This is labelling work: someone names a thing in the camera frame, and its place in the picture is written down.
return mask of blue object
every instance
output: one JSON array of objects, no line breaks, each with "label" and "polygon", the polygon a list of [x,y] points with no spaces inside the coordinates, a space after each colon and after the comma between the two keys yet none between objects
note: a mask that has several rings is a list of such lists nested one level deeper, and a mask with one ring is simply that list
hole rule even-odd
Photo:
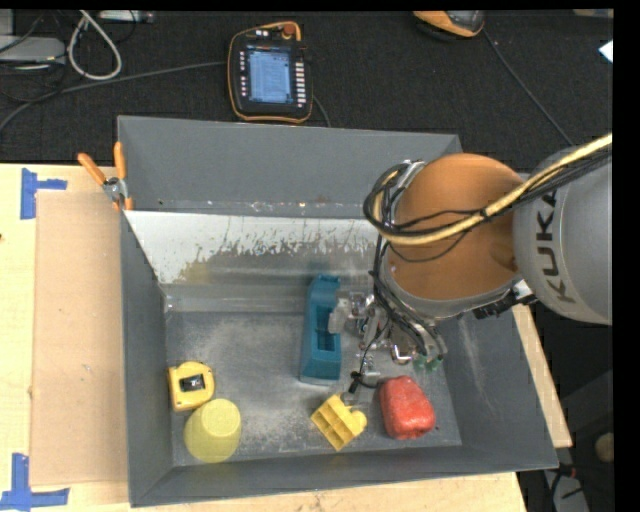
[{"label": "blue object", "polygon": [[65,180],[48,179],[38,181],[38,175],[29,169],[22,168],[22,192],[20,201],[20,218],[33,219],[36,216],[36,192],[39,189],[66,190]]},{"label": "blue object", "polygon": [[29,512],[32,507],[66,505],[69,489],[51,492],[31,492],[29,487],[29,457],[14,453],[11,457],[11,490],[3,491],[0,510]]},{"label": "blue object", "polygon": [[320,274],[307,290],[300,360],[300,380],[307,384],[328,386],[340,378],[340,334],[328,330],[339,287],[339,277]]}]

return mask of bin floor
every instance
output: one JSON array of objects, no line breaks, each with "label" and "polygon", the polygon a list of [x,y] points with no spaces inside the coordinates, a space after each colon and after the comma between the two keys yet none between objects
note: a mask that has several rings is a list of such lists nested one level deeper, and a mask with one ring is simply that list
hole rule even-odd
[{"label": "bin floor", "polygon": [[[341,335],[340,381],[331,386],[298,379],[304,316],[296,314],[172,312],[167,315],[167,364],[202,361],[213,369],[214,398],[234,402],[242,416],[240,445],[228,462],[332,454],[335,450],[310,416],[331,394],[346,391],[359,368],[359,339]],[[434,372],[399,366],[389,352],[370,351],[382,376],[411,375],[436,411],[436,428],[419,439],[398,441],[386,435],[377,393],[361,387],[370,401],[357,408],[368,419],[365,431],[342,452],[460,445],[461,439],[447,386],[446,361]],[[200,461],[188,452],[183,430],[190,412],[172,413],[174,464]]]}]

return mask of gray bin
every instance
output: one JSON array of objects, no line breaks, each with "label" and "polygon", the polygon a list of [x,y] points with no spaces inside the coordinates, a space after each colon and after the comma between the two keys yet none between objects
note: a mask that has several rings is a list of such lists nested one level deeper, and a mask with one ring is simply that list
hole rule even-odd
[{"label": "gray bin", "polygon": [[[411,373],[431,399],[438,421],[426,436],[386,436],[375,395],[367,429],[339,453],[309,419],[348,387],[359,350],[345,333],[341,380],[299,381],[306,286],[319,272],[370,286],[364,196],[396,163],[461,151],[456,136],[123,116],[118,138],[136,203],[121,217],[133,506],[557,466],[509,312],[443,323],[449,353],[430,374],[376,353],[384,375]],[[269,227],[283,219],[305,231],[273,249],[281,231]],[[234,222],[242,228],[220,227]],[[346,235],[332,228],[345,225]],[[271,238],[239,250],[251,236]],[[189,414],[171,410],[166,369],[186,359],[209,364],[216,396],[242,414],[227,462],[202,463],[182,441]]]}]

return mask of white cable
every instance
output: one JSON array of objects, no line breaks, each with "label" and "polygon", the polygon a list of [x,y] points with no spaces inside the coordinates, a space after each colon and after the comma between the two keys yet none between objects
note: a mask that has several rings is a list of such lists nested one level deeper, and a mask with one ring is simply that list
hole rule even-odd
[{"label": "white cable", "polygon": [[[79,74],[91,80],[110,80],[112,78],[115,78],[120,74],[120,71],[122,70],[122,59],[120,58],[120,52],[118,52],[116,45],[109,38],[106,32],[102,30],[102,27],[98,24],[98,22],[94,20],[87,11],[83,11],[82,9],[79,9],[79,10],[82,13],[82,19],[80,20],[80,22],[78,23],[78,26],[73,31],[73,34],[71,35],[71,40],[69,41],[69,46],[67,47],[67,54],[68,54],[69,62],[71,63],[71,66]],[[90,73],[87,73],[84,69],[82,69],[78,65],[78,63],[76,62],[73,56],[73,50],[76,46],[76,43],[78,42],[78,36],[80,35],[81,31],[84,31],[89,27],[89,24],[93,25],[93,28],[95,28],[98,34],[102,36],[102,38],[109,45],[109,47],[111,48],[111,51],[116,57],[116,69],[114,69],[108,75],[92,75]]]}]

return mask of red foam brick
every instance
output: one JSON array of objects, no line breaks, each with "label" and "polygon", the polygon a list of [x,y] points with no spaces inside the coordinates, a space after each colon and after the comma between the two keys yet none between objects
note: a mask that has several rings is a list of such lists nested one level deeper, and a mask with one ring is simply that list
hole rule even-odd
[{"label": "red foam brick", "polygon": [[422,388],[408,375],[380,387],[384,428],[395,439],[415,439],[433,430],[436,413]]}]

